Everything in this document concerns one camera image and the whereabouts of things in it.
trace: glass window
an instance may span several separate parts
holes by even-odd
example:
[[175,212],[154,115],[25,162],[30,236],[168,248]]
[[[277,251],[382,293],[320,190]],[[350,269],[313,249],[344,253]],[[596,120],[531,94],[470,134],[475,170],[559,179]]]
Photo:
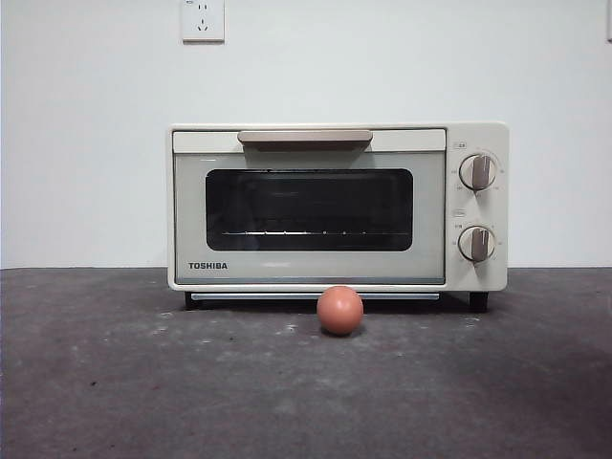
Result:
[[405,251],[405,169],[216,169],[206,177],[215,251]]

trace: toshiba logo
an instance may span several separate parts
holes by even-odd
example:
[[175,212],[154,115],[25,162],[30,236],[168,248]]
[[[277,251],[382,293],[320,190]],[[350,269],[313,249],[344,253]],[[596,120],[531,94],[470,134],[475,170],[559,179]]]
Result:
[[187,263],[189,268],[192,270],[226,270],[228,268],[228,264],[224,262],[211,262],[211,263]]

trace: cream toaster oven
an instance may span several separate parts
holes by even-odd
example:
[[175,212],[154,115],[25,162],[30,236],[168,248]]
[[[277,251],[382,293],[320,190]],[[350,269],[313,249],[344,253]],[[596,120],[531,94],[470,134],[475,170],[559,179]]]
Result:
[[197,300],[469,292],[507,279],[507,127],[178,124],[168,284]]

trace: control knob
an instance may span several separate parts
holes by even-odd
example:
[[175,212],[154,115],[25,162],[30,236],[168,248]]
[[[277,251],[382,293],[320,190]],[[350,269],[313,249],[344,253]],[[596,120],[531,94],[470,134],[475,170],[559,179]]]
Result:
[[489,229],[469,227],[459,236],[459,251],[469,261],[480,263],[493,254],[495,237]]
[[463,185],[474,191],[480,191],[495,180],[495,163],[491,156],[482,154],[468,156],[459,166],[459,177]]

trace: brown egg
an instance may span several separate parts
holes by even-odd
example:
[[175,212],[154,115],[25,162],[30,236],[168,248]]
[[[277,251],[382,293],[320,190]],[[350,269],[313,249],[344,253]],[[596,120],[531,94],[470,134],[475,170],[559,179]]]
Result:
[[363,317],[361,297],[350,287],[330,287],[318,298],[317,315],[325,330],[335,335],[348,335]]

